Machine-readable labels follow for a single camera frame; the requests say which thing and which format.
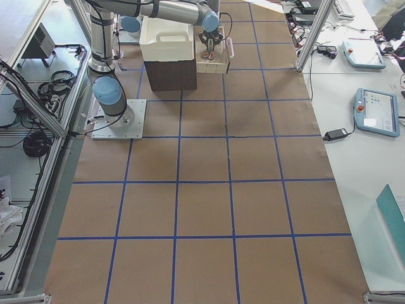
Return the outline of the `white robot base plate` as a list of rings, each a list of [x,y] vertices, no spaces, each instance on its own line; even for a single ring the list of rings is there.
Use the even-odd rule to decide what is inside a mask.
[[[141,139],[144,130],[147,101],[145,99],[128,99],[127,110],[124,115],[109,126],[114,120],[104,117],[104,111],[98,106],[97,116],[91,138],[94,140]]]

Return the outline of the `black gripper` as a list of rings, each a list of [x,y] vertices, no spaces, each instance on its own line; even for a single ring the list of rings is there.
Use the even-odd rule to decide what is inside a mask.
[[[219,32],[218,29],[212,31],[212,32],[207,32],[203,30],[198,34],[198,37],[200,41],[204,44],[205,51],[210,50],[210,44],[209,40],[213,40],[213,50],[215,50],[215,46],[220,45],[222,40],[224,40],[224,36],[221,32]]]

